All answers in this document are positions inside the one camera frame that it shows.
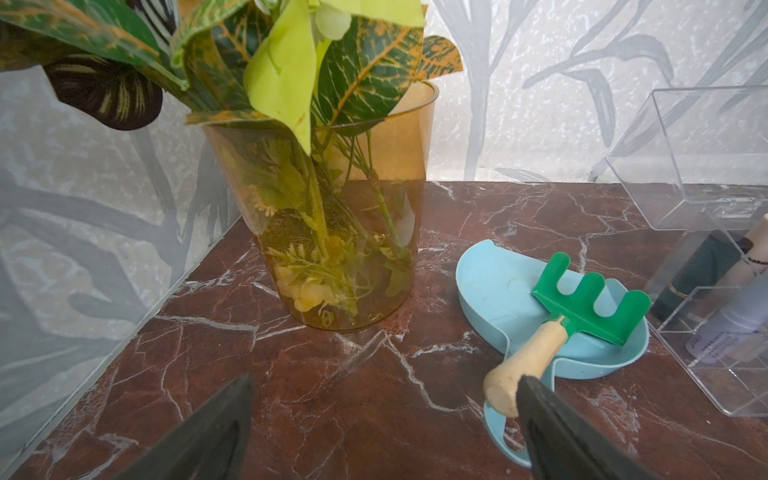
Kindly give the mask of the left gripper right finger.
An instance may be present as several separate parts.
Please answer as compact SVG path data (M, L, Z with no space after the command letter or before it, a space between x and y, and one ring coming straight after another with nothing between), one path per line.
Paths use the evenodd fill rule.
M516 394L536 479L654 479L539 379L524 376Z

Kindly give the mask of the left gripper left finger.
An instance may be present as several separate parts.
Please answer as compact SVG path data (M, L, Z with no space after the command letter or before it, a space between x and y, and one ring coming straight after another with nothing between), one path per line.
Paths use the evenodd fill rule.
M254 384L242 375L219 390L118 479L238 479L251 428Z

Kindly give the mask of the rose gold lipstick tube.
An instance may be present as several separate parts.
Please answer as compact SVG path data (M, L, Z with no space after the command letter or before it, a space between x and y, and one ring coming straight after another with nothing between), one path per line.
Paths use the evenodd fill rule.
M767 269L767 215L746 234L752 247L719 280L718 287L735 287L749 284Z

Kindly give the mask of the black lipstick tube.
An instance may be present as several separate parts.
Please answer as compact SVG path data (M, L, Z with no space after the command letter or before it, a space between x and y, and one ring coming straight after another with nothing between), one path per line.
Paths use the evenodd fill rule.
M698 239L702 242L669 279L650 308L659 321L670 320L674 324L685 318L698 301L693 291L716 285L752 247L752 242L737 232L713 230L706 237L697 233L686 242Z

